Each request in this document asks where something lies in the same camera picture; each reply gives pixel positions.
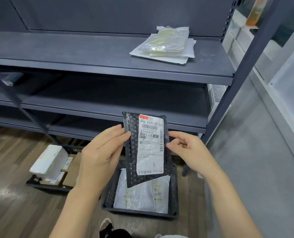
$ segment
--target black plastic mailer bag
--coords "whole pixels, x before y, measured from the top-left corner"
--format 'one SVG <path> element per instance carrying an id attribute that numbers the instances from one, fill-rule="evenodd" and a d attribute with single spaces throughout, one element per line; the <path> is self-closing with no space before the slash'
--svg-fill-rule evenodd
<path id="1" fill-rule="evenodd" d="M 148 180 L 172 174 L 172 159 L 167 118 L 123 112 L 125 132 L 131 136 L 125 143 L 127 188 Z"/>

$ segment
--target forearm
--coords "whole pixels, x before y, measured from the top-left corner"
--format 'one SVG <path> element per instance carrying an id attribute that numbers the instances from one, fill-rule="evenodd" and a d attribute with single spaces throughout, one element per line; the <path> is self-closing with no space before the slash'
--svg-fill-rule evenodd
<path id="1" fill-rule="evenodd" d="M 228 176 L 219 167 L 206 178 L 213 196 L 214 209 L 224 237 L 262 237 Z"/>
<path id="2" fill-rule="evenodd" d="M 85 237 L 89 220 L 99 197 L 100 191 L 87 192 L 74 187 L 67 196 L 50 238 Z"/>

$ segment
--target shelf upright post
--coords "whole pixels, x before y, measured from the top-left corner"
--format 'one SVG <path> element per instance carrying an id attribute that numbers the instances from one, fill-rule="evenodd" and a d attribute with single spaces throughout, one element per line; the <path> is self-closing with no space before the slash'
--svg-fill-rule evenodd
<path id="1" fill-rule="evenodd" d="M 209 138 L 213 134 L 213 131 L 222 119 L 227 108 L 238 93 L 245 79 L 253 69 L 256 61 L 263 53 L 269 40 L 273 37 L 277 28 L 282 23 L 283 19 L 285 18 L 285 14 L 291 7 L 293 1 L 294 0 L 273 0 L 265 19 L 263 20 L 239 67 L 233 75 L 232 85 L 228 86 L 226 89 L 224 96 L 222 97 L 216 111 L 207 125 L 205 134 L 201 137 L 201 140 L 204 144 L 207 144 Z M 182 176 L 186 176 L 189 170 L 190 168 L 185 164 L 182 171 Z"/>
<path id="2" fill-rule="evenodd" d="M 3 83 L 3 81 L 0 79 L 0 91 L 3 92 L 3 94 L 21 111 L 26 115 L 34 124 L 36 124 L 39 129 L 49 138 L 51 139 L 55 144 L 62 145 L 61 142 L 53 135 L 50 135 L 48 133 L 48 128 L 40 121 L 36 116 L 34 116 L 31 112 L 28 110 L 25 110 L 21 107 L 22 100 L 15 94 L 15 92 L 6 84 Z"/>

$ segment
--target vertical barcode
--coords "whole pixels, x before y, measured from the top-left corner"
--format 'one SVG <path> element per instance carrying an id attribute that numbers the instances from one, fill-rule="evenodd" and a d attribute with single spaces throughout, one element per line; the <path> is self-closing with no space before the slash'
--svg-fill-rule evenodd
<path id="1" fill-rule="evenodd" d="M 157 126 L 148 125 L 148 124 L 144 124 L 144 123 L 142 123 L 142 128 L 149 128 L 149 129 L 153 129 L 153 130 L 158 130 Z"/>
<path id="2" fill-rule="evenodd" d="M 163 151 L 164 149 L 164 139 L 163 139 L 163 133 L 164 131 L 161 129 L 160 130 L 160 135 L 159 135 L 159 141 L 160 141 L 160 146 L 159 146 L 159 151 Z"/>

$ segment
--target gray shelving unit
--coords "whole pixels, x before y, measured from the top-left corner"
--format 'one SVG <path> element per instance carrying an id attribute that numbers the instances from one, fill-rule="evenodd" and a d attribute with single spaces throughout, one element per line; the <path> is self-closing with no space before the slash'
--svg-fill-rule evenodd
<path id="1" fill-rule="evenodd" d="M 207 143 L 292 0 L 273 1 L 236 71 L 222 42 L 241 0 L 153 1 L 0 0 L 0 71 L 25 73 L 13 87 L 0 80 L 0 125 L 60 144 L 57 135 L 91 140 L 128 111 L 166 115 L 169 129 Z M 195 58 L 129 55 L 157 25 L 189 26 Z M 210 122 L 208 83 L 228 86 Z"/>

